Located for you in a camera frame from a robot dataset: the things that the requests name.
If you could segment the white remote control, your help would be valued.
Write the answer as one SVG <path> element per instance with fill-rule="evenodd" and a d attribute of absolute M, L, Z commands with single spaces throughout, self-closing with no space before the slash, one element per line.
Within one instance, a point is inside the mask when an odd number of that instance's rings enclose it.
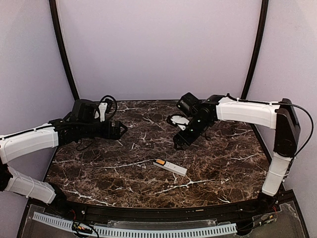
<path fill-rule="evenodd" d="M 170 171 L 172 173 L 175 173 L 177 175 L 180 175 L 182 177 L 186 176 L 187 169 L 181 166 L 178 166 L 176 164 L 173 164 L 171 162 L 161 160 L 161 159 L 155 159 L 153 161 L 153 164 L 159 168 L 165 169 L 167 171 Z"/>

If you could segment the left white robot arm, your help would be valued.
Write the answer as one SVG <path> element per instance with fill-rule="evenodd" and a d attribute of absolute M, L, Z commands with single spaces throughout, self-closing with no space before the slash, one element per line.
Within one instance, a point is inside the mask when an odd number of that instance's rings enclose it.
<path fill-rule="evenodd" d="M 83 138 L 119 140 L 127 127 L 112 122 L 118 109 L 115 98 L 106 95 L 99 102 L 75 100 L 72 111 L 62 119 L 54 119 L 39 127 L 0 137 L 0 189 L 46 204 L 67 198 L 55 184 L 24 175 L 9 166 L 9 162 L 33 152 L 55 148 Z"/>

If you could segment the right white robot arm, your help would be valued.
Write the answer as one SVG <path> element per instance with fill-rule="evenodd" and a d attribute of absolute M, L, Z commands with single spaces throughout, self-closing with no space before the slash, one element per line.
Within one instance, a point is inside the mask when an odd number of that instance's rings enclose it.
<path fill-rule="evenodd" d="M 301 127 L 295 110 L 305 113 L 307 110 L 286 98 L 278 102 L 263 102 L 234 98 L 230 94 L 212 95 L 201 101 L 193 94 L 186 93 L 176 106 L 182 114 L 167 118 L 170 125 L 180 128 L 173 137 L 176 150 L 187 150 L 217 121 L 245 122 L 275 131 L 272 160 L 257 197 L 260 207 L 273 206 L 293 161 L 306 146 L 298 146 Z"/>

